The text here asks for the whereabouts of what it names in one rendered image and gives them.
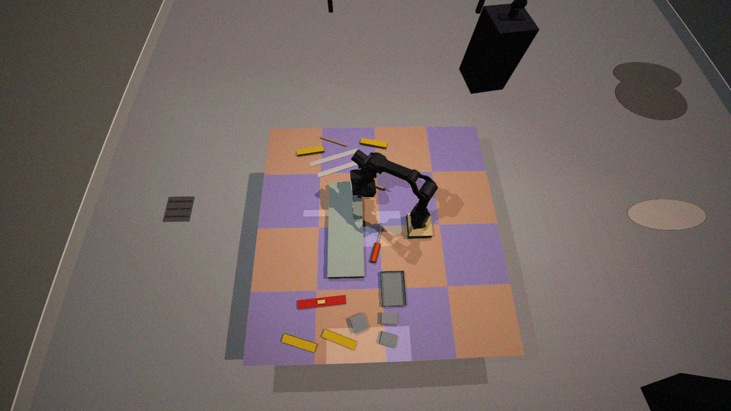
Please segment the long red bar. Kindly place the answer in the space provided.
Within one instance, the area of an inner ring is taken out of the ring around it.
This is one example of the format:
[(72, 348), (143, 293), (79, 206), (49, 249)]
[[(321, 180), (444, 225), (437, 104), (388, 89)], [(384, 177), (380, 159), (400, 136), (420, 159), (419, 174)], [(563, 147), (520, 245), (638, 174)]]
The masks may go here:
[(346, 303), (346, 296), (317, 297), (298, 301), (298, 309), (311, 309), (316, 307), (334, 306)]

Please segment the red-handled awl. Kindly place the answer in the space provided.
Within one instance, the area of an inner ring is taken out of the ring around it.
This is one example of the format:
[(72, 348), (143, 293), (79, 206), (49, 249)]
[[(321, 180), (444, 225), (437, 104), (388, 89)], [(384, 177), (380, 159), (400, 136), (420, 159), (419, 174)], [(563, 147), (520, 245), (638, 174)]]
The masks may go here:
[[(381, 228), (381, 231), (380, 231), (380, 236), (381, 236), (381, 232), (382, 232), (382, 228)], [(373, 263), (376, 263), (377, 256), (379, 254), (379, 250), (380, 250), (380, 246), (381, 246), (381, 244), (379, 244), (380, 236), (379, 236), (378, 242), (376, 242), (375, 245), (374, 245), (374, 247), (373, 247), (373, 251), (372, 251), (372, 255), (371, 255), (371, 259), (370, 259), (370, 261), (373, 262)]]

